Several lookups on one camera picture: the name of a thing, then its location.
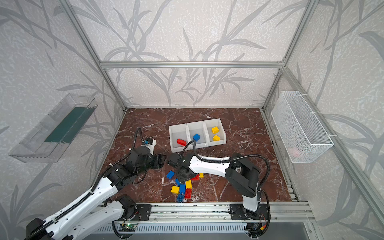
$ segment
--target wallpaper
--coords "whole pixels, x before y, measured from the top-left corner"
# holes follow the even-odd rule
[[[382,197],[383,22],[382,0],[319,5],[288,64]]]
[[[129,107],[262,106],[277,69],[115,68],[108,73]]]
[[[325,240],[384,239],[384,228],[368,207],[332,149],[311,163],[292,164],[271,117],[281,91],[292,91],[283,76],[265,112],[301,201],[308,201]]]
[[[102,61],[281,61],[307,0],[70,0]]]
[[[35,217],[63,208],[93,183],[123,116],[88,52],[48,0],[0,1],[0,239],[25,238]],[[98,107],[56,163],[9,152],[68,93]]]

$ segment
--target marble surface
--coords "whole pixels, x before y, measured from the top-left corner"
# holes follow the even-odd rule
[[[144,137],[156,140],[155,154],[170,154],[169,126],[187,122],[220,118],[227,136],[227,144],[198,149],[206,156],[231,156],[234,152],[241,154],[258,153],[270,160],[271,171],[263,185],[270,201],[287,201],[291,198],[276,159],[271,140],[258,108],[182,108],[182,109],[128,109],[118,135],[110,149],[102,171],[109,163],[114,163],[129,152],[137,127],[141,126]],[[264,176],[266,166],[261,159],[251,159]],[[144,181],[136,185],[128,185],[116,196],[127,194],[136,202],[175,202],[176,195],[170,192],[175,185],[175,177],[171,180],[166,174],[173,167],[164,164],[159,170],[149,170]],[[184,201],[192,202],[236,202],[242,196],[229,182],[216,175],[204,174],[199,181],[192,181],[192,198]]]

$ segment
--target gray floor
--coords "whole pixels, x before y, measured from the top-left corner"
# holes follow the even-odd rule
[[[117,240],[114,234],[91,234],[84,240]],[[129,240],[248,240],[245,233],[134,234]],[[259,239],[309,240],[302,222],[275,222]]]

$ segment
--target robotic arm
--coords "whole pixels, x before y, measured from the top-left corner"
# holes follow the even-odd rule
[[[134,148],[137,133],[140,132],[143,145]],[[148,169],[160,169],[164,165],[165,155],[153,155],[156,141],[143,139],[141,129],[135,132],[131,152],[105,170],[96,180],[93,187],[75,199],[68,206],[57,213],[48,216],[45,220],[34,219],[27,225],[25,240],[81,240],[105,224],[120,219],[134,217],[135,202],[123,195],[103,209],[88,215],[99,204],[113,196],[128,184],[135,184],[135,178],[146,173]],[[198,173],[208,173],[225,177],[236,190],[243,195],[243,212],[247,218],[254,219],[252,213],[257,212],[260,203],[260,190],[269,174],[268,160],[258,154],[232,157],[206,157],[196,153],[183,156],[171,154],[168,164],[177,169],[176,174],[180,182],[185,182]],[[259,182],[260,170],[253,165],[248,157],[258,157],[265,161],[267,172]]]

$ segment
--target red toy block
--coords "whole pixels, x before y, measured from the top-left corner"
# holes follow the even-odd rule
[[[187,188],[187,189],[185,190],[185,196],[184,196],[184,198],[185,198],[185,199],[191,199],[191,196],[192,196],[192,189]]]
[[[200,177],[199,175],[197,174],[196,177],[192,178],[191,181],[199,181],[200,180]]]
[[[183,140],[181,140],[181,139],[178,139],[176,142],[177,142],[178,144],[180,144],[180,145],[183,145],[183,146],[186,146],[186,145],[187,145],[187,142],[186,142],[186,141],[183,141]]]

